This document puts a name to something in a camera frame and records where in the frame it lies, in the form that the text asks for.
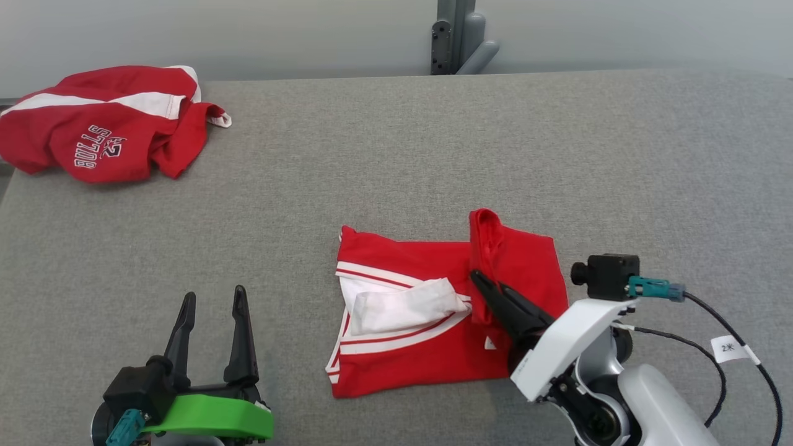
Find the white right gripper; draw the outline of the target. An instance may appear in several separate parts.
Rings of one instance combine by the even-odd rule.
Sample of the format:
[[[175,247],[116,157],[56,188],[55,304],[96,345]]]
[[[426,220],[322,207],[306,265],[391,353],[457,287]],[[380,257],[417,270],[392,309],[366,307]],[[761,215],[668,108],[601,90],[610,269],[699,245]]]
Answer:
[[[514,346],[526,347],[528,337],[541,336],[547,329],[510,376],[530,403],[546,397],[552,379],[564,373],[598,336],[606,333],[611,323],[620,319],[621,312],[638,303],[637,299],[625,302],[581,299],[556,321],[518,291],[493,281],[484,272],[473,270],[470,277]]]

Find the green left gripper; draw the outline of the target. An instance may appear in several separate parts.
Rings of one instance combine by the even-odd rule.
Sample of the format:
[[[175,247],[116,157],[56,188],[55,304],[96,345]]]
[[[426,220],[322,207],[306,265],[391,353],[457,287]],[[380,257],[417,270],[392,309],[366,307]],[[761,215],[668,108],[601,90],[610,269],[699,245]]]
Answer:
[[[187,376],[190,333],[195,327],[196,296],[188,292],[182,299],[175,325],[171,331],[165,356],[173,365],[170,381],[175,389],[188,389]],[[261,398],[260,380],[250,308],[246,288],[237,285],[234,291],[232,318],[235,322],[229,363],[223,379],[229,385],[248,386],[239,395],[226,397],[213,393],[178,395],[166,416],[158,424],[148,422],[142,429],[147,435],[183,434],[216,437],[233,443],[272,440],[274,415]]]

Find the red Bulls shorts white stripe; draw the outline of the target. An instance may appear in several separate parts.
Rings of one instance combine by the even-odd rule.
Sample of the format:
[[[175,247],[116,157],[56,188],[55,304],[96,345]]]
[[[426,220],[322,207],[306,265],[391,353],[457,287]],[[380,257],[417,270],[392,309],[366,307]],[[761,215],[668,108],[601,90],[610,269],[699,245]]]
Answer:
[[[207,126],[232,119],[205,102],[187,66],[121,66],[71,74],[0,112],[0,160],[26,174],[59,167],[85,183],[176,180],[198,158]]]

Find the grey metal post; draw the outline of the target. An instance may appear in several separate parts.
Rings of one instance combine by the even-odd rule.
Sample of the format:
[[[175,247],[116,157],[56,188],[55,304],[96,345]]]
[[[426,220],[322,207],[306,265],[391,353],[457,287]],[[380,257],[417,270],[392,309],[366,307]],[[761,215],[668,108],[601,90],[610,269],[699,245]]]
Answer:
[[[456,74],[467,56],[465,22],[476,8],[477,0],[436,0],[436,22],[431,26],[430,74]]]

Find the grey rounded lever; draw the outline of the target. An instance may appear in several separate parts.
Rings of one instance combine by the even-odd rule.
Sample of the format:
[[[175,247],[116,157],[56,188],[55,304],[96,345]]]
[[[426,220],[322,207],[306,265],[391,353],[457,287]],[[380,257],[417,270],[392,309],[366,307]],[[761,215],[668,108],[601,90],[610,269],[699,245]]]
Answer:
[[[455,74],[479,74],[498,54],[499,43],[485,40],[486,18],[480,12],[465,15],[460,34],[459,67]]]

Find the red Bulls jersey white sleeves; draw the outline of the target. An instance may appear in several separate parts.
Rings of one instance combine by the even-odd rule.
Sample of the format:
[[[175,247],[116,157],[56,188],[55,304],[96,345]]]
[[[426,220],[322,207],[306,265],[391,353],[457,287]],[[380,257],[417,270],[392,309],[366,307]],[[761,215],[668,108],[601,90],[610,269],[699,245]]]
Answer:
[[[553,321],[567,310],[551,237],[468,216],[467,241],[389,239],[340,231],[335,274],[344,313],[326,365],[335,398],[411,386],[502,379],[517,344],[471,279],[484,274]]]

